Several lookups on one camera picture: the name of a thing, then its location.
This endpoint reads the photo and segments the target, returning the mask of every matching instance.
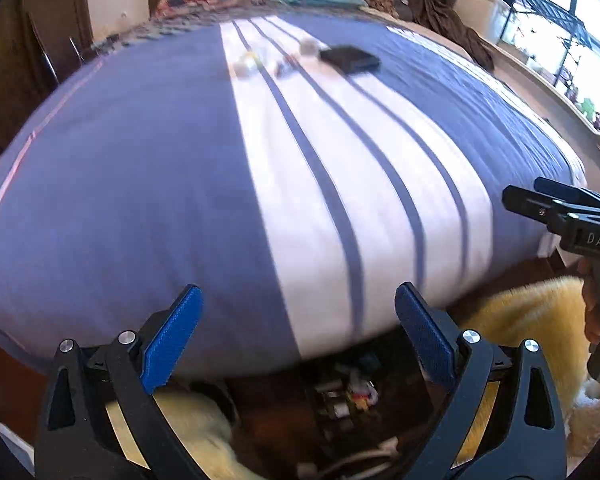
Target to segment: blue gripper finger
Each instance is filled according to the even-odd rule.
[[[140,381],[152,394],[164,386],[182,355],[202,314],[202,291],[187,285],[171,306],[171,313],[144,350]]]
[[[395,313],[430,379],[451,392],[457,381],[460,329],[446,312],[429,308],[410,282],[396,290]]]

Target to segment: wooden cabinet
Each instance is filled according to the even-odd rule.
[[[87,0],[1,0],[0,154],[90,42]]]

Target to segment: white stripe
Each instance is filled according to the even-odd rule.
[[[288,54],[298,49],[296,40],[266,20],[255,19],[253,23]],[[443,304],[449,299],[449,291],[461,285],[462,269],[462,225],[444,178],[400,123],[350,85],[337,70],[316,58],[301,57],[300,63],[315,83],[369,135],[400,176],[424,230],[425,280],[420,286],[421,294],[432,306]],[[372,331],[386,323],[382,310],[368,311],[365,326]]]
[[[272,59],[282,57],[251,23],[238,24],[251,44],[265,47]],[[394,186],[358,136],[302,75],[276,78],[273,66],[267,70],[330,174],[351,221],[362,259],[365,310],[372,309],[378,320],[365,323],[364,335],[393,327],[395,289],[413,280],[414,271],[413,231]]]
[[[501,81],[494,78],[494,76],[477,66],[472,61],[469,61],[462,56],[458,56],[458,54],[452,52],[448,48],[445,48],[434,41],[431,41],[428,38],[413,32],[412,30],[403,30],[402,28],[396,27],[387,27],[387,29],[395,34],[398,34],[399,36],[402,36],[406,40],[413,41],[413,43],[417,43],[429,49],[430,51],[435,52],[439,56],[442,56],[457,67],[462,68],[465,70],[465,72],[474,76],[477,80],[491,88],[514,110],[518,111],[520,114],[532,121],[532,123],[535,124],[558,147],[571,169],[571,174],[573,175],[572,184],[578,187],[585,187],[587,185],[584,173],[584,165],[569,143],[564,140],[550,124],[536,114],[522,99],[504,86]]]
[[[245,52],[221,25],[229,67]],[[352,309],[344,250],[324,197],[260,74],[231,83],[242,136],[287,315],[303,358],[350,344]]]
[[[284,22],[277,17],[270,18],[270,21],[299,40],[312,38],[311,35],[301,28]],[[456,189],[464,203],[467,213],[468,254],[464,282],[460,289],[455,292],[461,294],[463,291],[469,290],[484,277],[490,266],[491,257],[493,256],[493,210],[489,194],[487,193],[480,176],[478,176],[471,163],[456,146],[453,140],[450,139],[431,118],[427,117],[415,107],[413,103],[398,94],[398,92],[387,87],[371,74],[360,74],[354,76],[353,79],[369,94],[376,97],[381,103],[387,106],[389,110],[411,127],[414,133],[418,135],[436,155],[456,184]],[[424,179],[422,178],[416,178],[416,180],[412,182],[417,182],[420,186],[424,186],[425,184],[423,181]],[[447,190],[446,183],[444,186],[436,188],[436,191],[433,194],[439,193],[440,189]],[[423,211],[427,209],[426,205],[422,207]],[[445,225],[435,221],[434,225],[438,228],[435,236],[440,236],[440,231],[444,232],[444,229],[446,228]],[[429,266],[435,269],[433,275],[439,283],[446,283],[446,274],[442,273],[443,267],[439,267],[443,265],[440,260],[444,260],[445,257],[446,251],[442,251],[441,253],[434,254],[432,256],[433,260],[429,262]],[[455,299],[455,297],[452,296],[453,292],[454,291],[446,291],[445,301]],[[427,301],[430,301],[426,295],[423,294],[423,297]]]

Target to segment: black clamp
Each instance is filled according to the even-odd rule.
[[[600,194],[547,178],[536,179],[534,189],[507,187],[502,193],[504,207],[545,224],[549,232],[561,237],[563,250],[591,259],[600,307]],[[591,351],[587,366],[591,377],[600,383],[600,343]]]
[[[562,412],[540,345],[527,339],[518,348],[501,347],[474,330],[463,332],[411,283],[398,288],[395,307],[423,368],[450,393],[420,449],[377,480],[565,478]],[[500,386],[476,456],[452,468],[494,381]]]
[[[80,348],[60,343],[38,422],[39,480],[208,480],[165,420],[151,393],[168,380],[198,323],[202,294],[183,290],[169,310],[110,344]],[[96,390],[110,381],[120,409],[150,470],[122,453]]]

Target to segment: small white object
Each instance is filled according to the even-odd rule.
[[[240,78],[250,77],[254,72],[258,71],[258,62],[256,56],[252,52],[248,52],[244,56],[241,56],[238,61],[234,63],[234,72]]]
[[[263,44],[258,44],[251,49],[251,56],[255,56],[260,60],[260,63],[263,65],[267,64],[267,59],[269,58],[269,51],[267,47]]]
[[[540,345],[533,339],[527,339],[525,341],[525,348],[530,352],[537,352],[540,349]]]
[[[333,413],[337,418],[342,418],[343,416],[349,416],[349,406],[346,402],[341,402],[340,404],[335,404],[333,407]]]
[[[480,334],[478,334],[475,330],[465,330],[462,333],[462,337],[468,343],[477,343],[480,341]]]
[[[318,42],[313,38],[300,40],[300,56],[317,56],[319,51]]]

